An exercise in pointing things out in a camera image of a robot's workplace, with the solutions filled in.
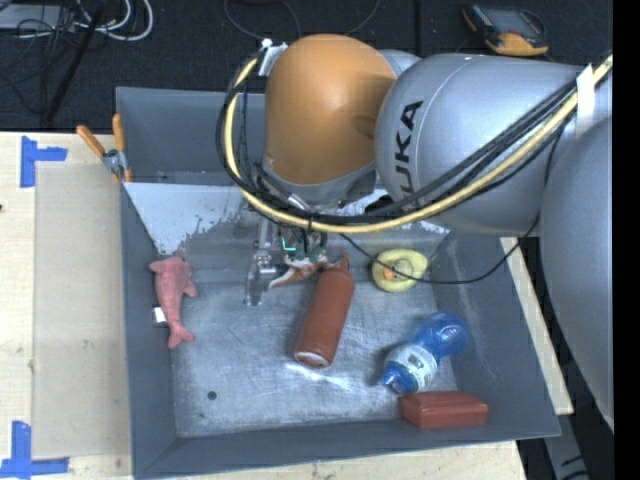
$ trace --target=blue tape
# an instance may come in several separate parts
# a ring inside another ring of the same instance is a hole
[[[11,424],[11,458],[2,459],[0,478],[30,480],[31,475],[66,473],[69,457],[51,460],[31,460],[31,426],[22,421]]]
[[[20,161],[20,186],[33,187],[36,184],[36,162],[61,162],[67,158],[64,148],[38,149],[38,143],[26,135],[22,136]]]

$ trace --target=blue bottle cap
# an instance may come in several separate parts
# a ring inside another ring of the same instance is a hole
[[[378,384],[391,386],[401,395],[414,393],[418,389],[416,381],[407,369],[395,362],[387,363]]]

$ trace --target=plastic water bottle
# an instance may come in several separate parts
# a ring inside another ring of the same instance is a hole
[[[402,395],[427,391],[440,360],[459,353],[466,343],[462,320],[448,311],[437,311],[420,325],[413,340],[389,352],[379,384]]]

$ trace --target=yellow cable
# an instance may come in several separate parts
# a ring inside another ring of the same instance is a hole
[[[255,66],[257,59],[250,61],[245,68],[242,70],[240,75],[238,76],[238,80],[234,84],[237,86],[239,83],[244,81],[244,79],[249,75],[253,66]],[[593,73],[594,85],[597,84],[613,67],[613,54],[610,55]],[[238,172],[238,167],[233,157],[233,123],[231,116],[233,116],[236,106],[236,101],[238,99],[238,95],[236,94],[229,103],[227,107],[227,112],[225,114],[225,127],[224,127],[224,149],[225,149],[225,158],[229,163],[229,167],[234,172],[236,176],[240,176]],[[420,208],[415,212],[412,212],[408,215],[404,215],[402,217],[397,217],[395,219],[391,219],[384,222],[379,222],[375,224],[359,224],[359,225],[336,225],[336,224],[326,224],[323,222],[309,221],[308,219],[303,219],[301,217],[297,217],[295,215],[291,215],[289,213],[285,213],[274,208],[271,208],[269,205],[255,197],[253,194],[248,193],[247,191],[240,189],[242,195],[247,199],[247,201],[256,208],[263,215],[267,215],[279,222],[285,224],[291,224],[294,226],[301,227],[303,229],[312,229],[315,231],[321,231],[325,233],[373,233],[380,231],[388,231],[398,226],[403,226],[405,224],[411,224],[413,222],[424,220],[428,217],[441,213],[444,210],[451,208],[461,202],[465,201],[473,194],[482,190],[484,187],[488,186],[493,180],[495,180],[498,176],[506,172],[508,169],[517,164],[520,160],[522,160],[531,150],[533,150],[540,142],[542,142],[549,133],[551,133],[562,121],[576,108],[578,104],[578,95],[577,92],[573,92],[570,98],[558,109],[558,111],[552,115],[539,129],[536,133],[533,134],[527,141],[525,141],[516,151],[514,151],[509,157],[505,158],[502,162],[500,162],[495,168],[486,173],[481,178],[478,178],[474,182],[470,183],[463,189],[460,189],[455,194],[443,199],[438,203],[434,203],[430,206],[425,206],[424,208]]]

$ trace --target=black floor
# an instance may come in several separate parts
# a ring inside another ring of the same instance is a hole
[[[261,5],[227,0],[226,11],[225,0],[149,1],[154,21],[147,38],[125,42],[97,33],[81,57],[85,29],[69,32],[60,26],[34,39],[19,38],[16,30],[0,31],[0,130],[73,131],[85,124],[96,133],[109,133],[118,86],[223,90],[256,49],[259,41],[252,34],[291,42],[300,35],[355,29],[353,37],[375,48],[421,57],[452,51],[491,54],[471,37],[462,19],[460,7],[473,2],[535,13],[546,26],[549,57],[556,62],[597,64],[613,48],[613,0],[284,0]],[[82,0],[90,14],[100,2]],[[16,3],[78,11],[74,0]],[[122,0],[109,0],[103,16],[118,18],[124,10]],[[148,23],[141,0],[134,1],[133,10],[135,25],[122,29],[132,36]],[[28,33],[27,24],[21,32]],[[530,271],[541,279],[536,239],[528,239],[524,249]],[[574,400],[570,420],[588,478],[611,479],[613,436],[564,344],[544,284],[537,283],[536,289]],[[522,441],[519,447],[529,479],[555,478],[542,440]]]

